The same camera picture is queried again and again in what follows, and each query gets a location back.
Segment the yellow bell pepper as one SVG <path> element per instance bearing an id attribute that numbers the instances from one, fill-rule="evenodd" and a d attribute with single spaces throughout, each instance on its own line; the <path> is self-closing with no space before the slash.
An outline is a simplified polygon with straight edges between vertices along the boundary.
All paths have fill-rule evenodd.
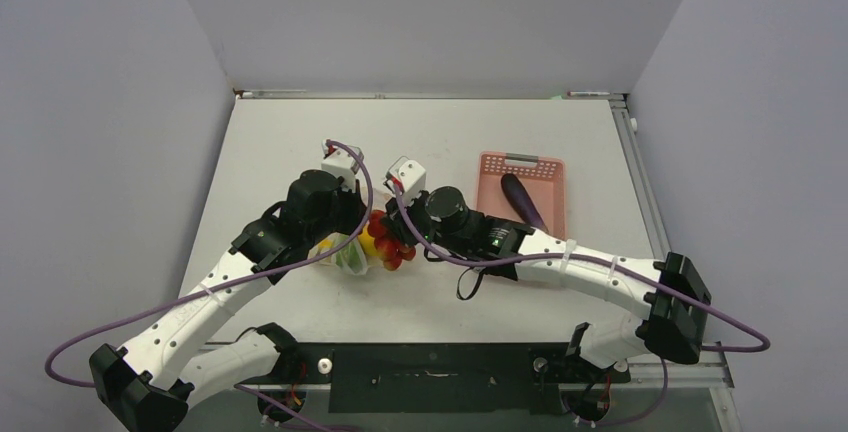
<path id="1" fill-rule="evenodd" d="M 360 247 L 362 248 L 365 255 L 369 258 L 378 258 L 379 252 L 376 247 L 375 238 L 368 232 L 367 229 L 363 230 L 358 235 L 358 241 Z"/>

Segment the clear zip top bag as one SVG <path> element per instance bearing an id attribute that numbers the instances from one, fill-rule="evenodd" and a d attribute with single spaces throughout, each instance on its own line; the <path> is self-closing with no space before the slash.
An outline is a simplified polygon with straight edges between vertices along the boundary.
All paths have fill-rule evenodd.
<path id="1" fill-rule="evenodd" d="M 378 218 L 385 213 L 386 205 L 389 199 L 392 198 L 386 191 L 377 190 L 374 195 L 373 210 L 371 218 Z M 370 220 L 366 222 L 365 228 L 357 236 L 356 239 L 348 243 L 339 252 L 328 256 L 317 262 L 318 265 L 334 267 L 336 270 L 352 275 L 364 276 L 372 269 L 384 269 L 386 271 L 395 271 L 399 269 L 404 262 L 409 262 L 415 258 L 415 250 L 406 248 L 395 239 L 389 239 L 389 242 L 382 241 L 380 236 L 374 236 L 371 231 L 379 232 L 379 227 L 370 227 Z M 318 245 L 314 246 L 308 253 L 308 258 L 323 254 L 337 247 L 348 236 L 340 233 L 333 233 L 328 238 L 325 238 Z M 383 244 L 385 247 L 379 249 L 375 245 L 375 240 Z M 396 252 L 393 258 L 383 260 L 380 255 L 381 250 L 387 253 Z"/>

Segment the green lettuce head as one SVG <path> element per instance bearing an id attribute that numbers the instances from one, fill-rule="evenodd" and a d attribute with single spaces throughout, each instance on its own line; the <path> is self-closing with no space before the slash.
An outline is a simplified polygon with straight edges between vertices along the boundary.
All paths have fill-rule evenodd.
<path id="1" fill-rule="evenodd" d="M 368 271 L 369 264 L 358 242 L 350 242 L 332 256 L 332 263 L 342 272 L 361 276 Z"/>

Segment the red cherry tomato bunch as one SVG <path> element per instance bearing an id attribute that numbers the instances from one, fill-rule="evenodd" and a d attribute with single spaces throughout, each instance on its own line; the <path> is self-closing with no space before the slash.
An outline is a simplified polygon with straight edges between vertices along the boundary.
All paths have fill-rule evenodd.
<path id="1" fill-rule="evenodd" d="M 373 211 L 365 229 L 375 238 L 376 247 L 379 252 L 378 260 L 387 271 L 396 271 L 405 262 L 411 262 L 416 257 L 416 249 L 404 245 L 395 238 L 388 228 L 381 222 L 385 213 L 380 210 Z"/>

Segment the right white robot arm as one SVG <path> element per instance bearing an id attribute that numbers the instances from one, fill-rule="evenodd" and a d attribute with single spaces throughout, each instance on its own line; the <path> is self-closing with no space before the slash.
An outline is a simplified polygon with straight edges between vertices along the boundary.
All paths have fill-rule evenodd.
<path id="1" fill-rule="evenodd" d="M 609 323 L 578 324 L 565 353 L 567 371 L 589 380 L 602 369 L 651 353 L 677 364 L 699 362 L 711 294 L 692 261 L 603 253 L 556 238 L 537 227 L 469 208 L 454 187 L 408 199 L 396 181 L 383 219 L 409 245 L 440 261 L 502 277 L 561 287 L 624 310 Z"/>

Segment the pink plastic basket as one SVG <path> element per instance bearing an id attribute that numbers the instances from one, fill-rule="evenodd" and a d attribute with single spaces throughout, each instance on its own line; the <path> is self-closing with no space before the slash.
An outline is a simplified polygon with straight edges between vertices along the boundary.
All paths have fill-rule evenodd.
<path id="1" fill-rule="evenodd" d="M 501 177 L 515 175 L 540 213 L 548 234 L 568 237 L 566 220 L 566 173 L 560 159 L 517 153 L 482 152 L 473 208 L 486 215 L 522 222 L 501 187 Z"/>

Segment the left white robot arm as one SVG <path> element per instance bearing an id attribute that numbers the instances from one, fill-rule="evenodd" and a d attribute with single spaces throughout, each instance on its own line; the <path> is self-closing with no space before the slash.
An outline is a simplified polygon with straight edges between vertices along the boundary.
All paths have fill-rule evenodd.
<path id="1" fill-rule="evenodd" d="M 119 347 L 89 358 L 100 400 L 130 431 L 172 431 L 191 407 L 234 384 L 265 376 L 289 380 L 296 339 L 275 323 L 203 353 L 201 347 L 242 307 L 279 282 L 264 271 L 303 262 L 334 233 L 351 234 L 366 217 L 355 178 L 307 170 L 286 200 L 248 223 L 194 288 L 198 299 L 169 310 Z"/>

